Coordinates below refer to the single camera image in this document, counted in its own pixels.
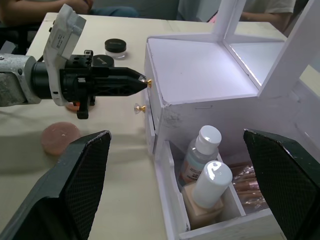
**jeans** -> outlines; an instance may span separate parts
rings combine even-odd
[[[133,7],[109,6],[91,9],[89,15],[137,18],[139,13]]]

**table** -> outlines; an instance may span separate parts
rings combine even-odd
[[[116,60],[115,65],[141,73],[148,36],[212,29],[211,24],[200,22],[83,17],[86,26],[73,54],[83,54],[87,49],[96,55],[104,54],[105,40],[120,38],[127,42],[128,58]],[[55,13],[47,14],[28,55],[38,59],[43,54],[55,18]],[[283,38],[269,23],[240,23],[237,31]],[[142,102],[140,93],[97,98],[88,120],[77,119],[75,113],[56,106],[52,100],[0,108],[0,231],[39,177],[55,164],[56,159],[43,153],[41,132],[50,124],[67,121],[78,126],[83,135],[102,130],[112,134],[104,189],[89,239],[166,239],[154,163],[145,143],[144,116],[133,111],[135,103]],[[278,234],[254,240],[282,239]]]

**white bottle cap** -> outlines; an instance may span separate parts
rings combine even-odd
[[[214,126],[203,126],[195,141],[195,148],[204,155],[211,155],[221,143],[221,133]]]
[[[232,181],[230,168],[220,161],[209,161],[192,191],[194,202],[201,208],[212,208]]]

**white wooden box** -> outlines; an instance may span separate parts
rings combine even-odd
[[[235,35],[244,4],[222,1],[212,33],[147,41],[145,75],[152,84],[144,91],[146,138],[169,240],[235,240],[281,232],[269,208],[246,215],[232,185],[222,196],[226,207],[217,223],[190,230],[176,176],[202,126],[220,130],[218,159],[226,164],[249,159],[246,128],[295,139],[320,160],[320,100],[299,80],[320,49],[320,33],[312,32],[320,20],[320,1],[309,1],[286,42]]]

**drawer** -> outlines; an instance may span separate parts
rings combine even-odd
[[[155,146],[155,126],[152,117],[152,111],[150,107],[150,101],[148,96],[148,91],[145,89],[142,92],[143,99],[145,101],[145,115],[144,115],[144,128],[145,128],[145,137],[146,137],[146,144],[148,147],[148,152],[150,154],[154,153],[154,146]]]
[[[160,156],[161,159],[155,162],[155,171],[169,240],[238,240],[281,233],[269,208],[246,215],[232,184],[222,195],[224,209],[216,223],[191,230],[176,180],[184,154],[169,141],[164,141]]]
[[[154,129],[155,129],[155,133],[157,134],[159,132],[163,104],[161,102],[161,97],[160,97],[161,93],[158,91],[159,87],[157,83],[157,76],[156,76],[157,73],[154,70],[155,68],[151,62],[150,56],[151,56],[151,53],[147,44],[146,51],[145,51],[144,72],[145,72],[146,79],[152,80],[151,87],[147,88],[147,92],[149,95],[150,106],[152,109]]]

